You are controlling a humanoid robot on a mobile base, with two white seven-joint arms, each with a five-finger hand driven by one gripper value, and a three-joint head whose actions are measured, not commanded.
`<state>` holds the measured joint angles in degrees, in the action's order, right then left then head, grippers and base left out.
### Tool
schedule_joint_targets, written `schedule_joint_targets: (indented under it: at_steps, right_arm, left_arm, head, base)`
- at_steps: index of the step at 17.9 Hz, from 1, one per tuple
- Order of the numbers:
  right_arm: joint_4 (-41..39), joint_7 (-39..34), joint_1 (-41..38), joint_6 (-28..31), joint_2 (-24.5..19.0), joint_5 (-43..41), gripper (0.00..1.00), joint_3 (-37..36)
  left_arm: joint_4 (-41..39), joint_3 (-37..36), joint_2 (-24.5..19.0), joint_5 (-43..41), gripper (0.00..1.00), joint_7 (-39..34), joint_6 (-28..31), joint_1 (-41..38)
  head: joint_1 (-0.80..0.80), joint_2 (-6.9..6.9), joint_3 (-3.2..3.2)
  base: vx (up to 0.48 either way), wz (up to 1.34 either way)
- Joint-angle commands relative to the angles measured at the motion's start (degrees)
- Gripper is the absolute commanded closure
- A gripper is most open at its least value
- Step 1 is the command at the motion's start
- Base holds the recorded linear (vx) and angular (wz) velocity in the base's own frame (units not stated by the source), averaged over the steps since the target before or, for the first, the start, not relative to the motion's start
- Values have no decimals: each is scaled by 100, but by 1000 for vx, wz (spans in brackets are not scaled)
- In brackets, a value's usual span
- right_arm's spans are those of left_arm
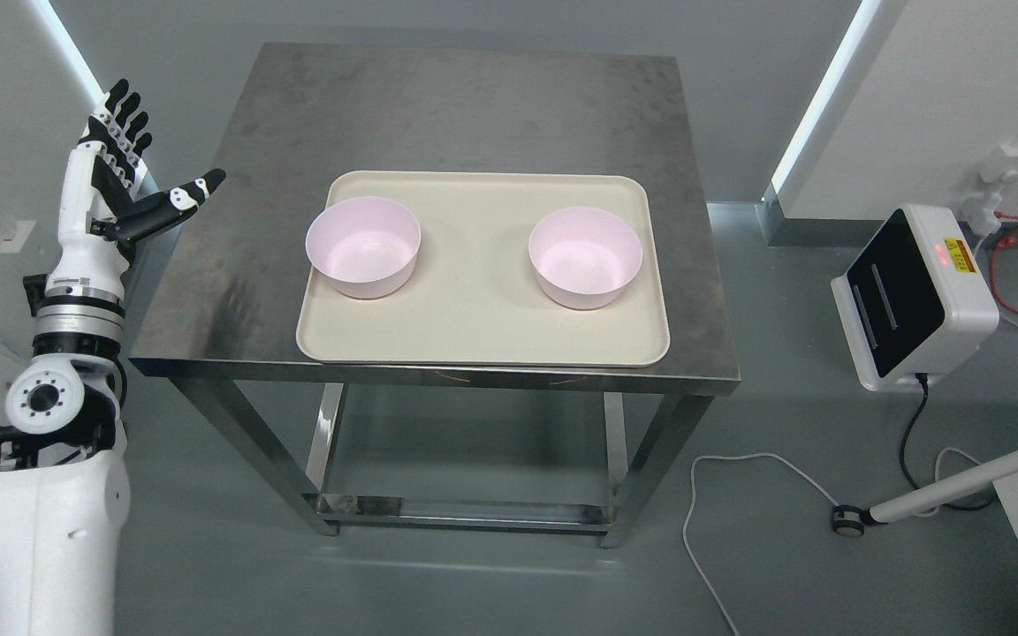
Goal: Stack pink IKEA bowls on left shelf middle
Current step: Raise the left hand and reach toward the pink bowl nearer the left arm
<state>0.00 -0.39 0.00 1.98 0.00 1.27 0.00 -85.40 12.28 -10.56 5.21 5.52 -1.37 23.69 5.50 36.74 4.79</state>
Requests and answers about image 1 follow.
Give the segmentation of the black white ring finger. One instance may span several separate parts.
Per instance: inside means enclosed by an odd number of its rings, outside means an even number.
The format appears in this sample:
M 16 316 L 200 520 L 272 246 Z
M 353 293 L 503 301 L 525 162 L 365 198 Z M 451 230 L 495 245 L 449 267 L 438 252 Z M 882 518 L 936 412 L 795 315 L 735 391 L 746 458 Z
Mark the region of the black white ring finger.
M 117 168 L 124 172 L 124 178 L 136 177 L 139 162 L 137 142 L 148 121 L 149 114 L 146 111 L 139 111 L 134 116 L 114 114 L 110 120 L 110 134 L 114 140 L 112 155 Z

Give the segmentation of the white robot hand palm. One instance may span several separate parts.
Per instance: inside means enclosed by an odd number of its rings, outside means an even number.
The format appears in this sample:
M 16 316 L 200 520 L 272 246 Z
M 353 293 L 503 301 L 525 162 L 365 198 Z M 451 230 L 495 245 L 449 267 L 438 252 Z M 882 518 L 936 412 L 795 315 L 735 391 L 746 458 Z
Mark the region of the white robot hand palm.
M 69 154 L 59 209 L 57 241 L 61 254 L 51 273 L 51 285 L 124 287 L 122 276 L 129 262 L 118 253 L 116 243 L 90 233 L 93 221 L 113 221 L 116 206 L 108 204 L 93 185 L 95 169 L 112 177 L 100 141 L 77 144 Z

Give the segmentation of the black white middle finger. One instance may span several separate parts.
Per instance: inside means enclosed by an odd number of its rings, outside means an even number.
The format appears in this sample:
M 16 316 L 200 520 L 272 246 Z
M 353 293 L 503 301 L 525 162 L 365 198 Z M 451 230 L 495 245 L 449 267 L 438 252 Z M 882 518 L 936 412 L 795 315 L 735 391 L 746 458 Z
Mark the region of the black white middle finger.
M 98 104 L 98 154 L 108 164 L 142 162 L 142 94 L 108 90 Z

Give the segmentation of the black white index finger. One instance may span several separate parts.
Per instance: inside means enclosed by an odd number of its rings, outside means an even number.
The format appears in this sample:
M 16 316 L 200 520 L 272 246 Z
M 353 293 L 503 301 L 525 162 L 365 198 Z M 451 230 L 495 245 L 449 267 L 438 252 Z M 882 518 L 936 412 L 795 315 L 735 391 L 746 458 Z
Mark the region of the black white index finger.
M 101 142 L 107 148 L 114 146 L 112 134 L 110 134 L 110 120 L 114 114 L 118 115 L 120 112 L 121 103 L 128 96 L 129 90 L 129 81 L 121 78 L 105 94 L 101 103 L 89 114 L 84 132 L 78 140 L 80 148 L 88 142 Z

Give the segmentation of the black white thumb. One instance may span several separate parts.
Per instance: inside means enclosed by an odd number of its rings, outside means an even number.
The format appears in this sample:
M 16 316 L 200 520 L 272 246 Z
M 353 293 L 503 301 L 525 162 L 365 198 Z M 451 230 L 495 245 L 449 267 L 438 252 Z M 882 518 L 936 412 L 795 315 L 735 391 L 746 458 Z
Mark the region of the black white thumb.
M 120 178 L 108 169 L 98 169 L 92 177 L 92 186 L 116 218 L 94 220 L 92 233 L 118 243 L 138 243 L 195 214 L 226 177 L 226 170 L 209 170 L 187 184 L 133 201 Z

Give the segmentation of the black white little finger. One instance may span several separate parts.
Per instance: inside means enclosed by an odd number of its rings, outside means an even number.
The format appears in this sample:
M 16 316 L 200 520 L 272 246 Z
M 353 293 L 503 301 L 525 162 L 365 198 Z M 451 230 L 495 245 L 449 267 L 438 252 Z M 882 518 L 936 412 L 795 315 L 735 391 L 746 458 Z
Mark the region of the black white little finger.
M 122 132 L 120 136 L 120 148 L 124 153 L 125 164 L 124 174 L 120 178 L 121 185 L 125 192 L 138 192 L 142 189 L 148 169 L 144 160 L 144 153 L 152 144 L 153 136 L 151 132 Z

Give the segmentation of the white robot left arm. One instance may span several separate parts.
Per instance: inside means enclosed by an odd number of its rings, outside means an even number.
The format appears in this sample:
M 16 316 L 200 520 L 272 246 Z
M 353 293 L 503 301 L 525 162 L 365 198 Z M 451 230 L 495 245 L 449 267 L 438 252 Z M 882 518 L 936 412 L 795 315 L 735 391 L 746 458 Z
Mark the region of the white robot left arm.
M 112 635 L 129 516 L 128 378 L 118 355 L 139 242 L 181 225 L 221 169 L 142 196 L 149 116 L 121 79 L 89 113 L 59 205 L 60 256 L 26 276 L 32 358 L 0 426 L 0 635 Z

